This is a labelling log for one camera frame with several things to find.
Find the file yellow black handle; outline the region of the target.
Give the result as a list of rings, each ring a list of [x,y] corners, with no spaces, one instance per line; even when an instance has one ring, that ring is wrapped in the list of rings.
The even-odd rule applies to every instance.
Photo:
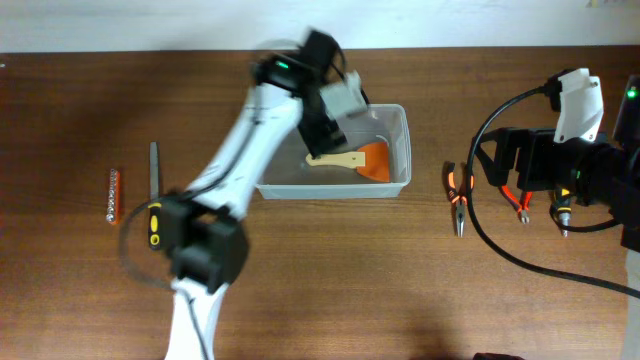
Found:
[[[161,237],[159,234],[159,213],[161,203],[160,197],[160,167],[159,152],[156,142],[151,142],[149,146],[149,175],[150,175],[150,200],[147,206],[149,213],[147,236],[149,247],[156,251],[161,248]]]

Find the clear plastic container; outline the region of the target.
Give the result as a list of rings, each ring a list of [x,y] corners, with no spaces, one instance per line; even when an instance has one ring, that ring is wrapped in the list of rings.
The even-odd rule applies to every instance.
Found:
[[[367,112],[338,121],[347,143],[314,159],[298,131],[281,143],[256,188],[265,199],[393,198],[412,176],[411,142],[404,108],[371,105]],[[367,145],[385,145],[389,176],[378,179],[366,168],[377,161]]]

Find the orange scraper wooden handle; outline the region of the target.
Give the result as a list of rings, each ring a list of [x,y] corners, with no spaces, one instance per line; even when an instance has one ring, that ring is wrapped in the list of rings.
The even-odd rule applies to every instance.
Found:
[[[338,166],[353,169],[359,175],[376,182],[389,183],[391,181],[389,147],[386,142],[374,142],[355,151],[324,154],[317,158],[308,154],[305,161],[312,167]]]

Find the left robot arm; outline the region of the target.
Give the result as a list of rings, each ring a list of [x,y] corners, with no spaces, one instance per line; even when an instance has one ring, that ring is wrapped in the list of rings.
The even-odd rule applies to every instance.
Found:
[[[252,70],[254,86],[222,146],[181,193],[152,200],[148,245],[165,252],[173,277],[169,359],[211,359],[222,300],[249,253],[242,221],[285,138],[298,131],[317,158],[343,146],[337,120],[368,107],[357,73],[330,35],[277,51]]]

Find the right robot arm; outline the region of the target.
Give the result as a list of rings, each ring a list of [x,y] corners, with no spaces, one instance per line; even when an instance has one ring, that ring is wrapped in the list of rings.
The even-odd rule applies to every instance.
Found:
[[[555,128],[488,131],[473,138],[469,156],[478,159],[490,185],[503,188],[510,171],[523,193],[562,188],[578,204],[608,206],[612,220],[589,231],[623,227],[621,244],[639,249],[639,78],[630,76],[614,141],[600,132],[603,97],[598,77],[588,69],[568,69],[532,89],[550,100],[560,117]]]

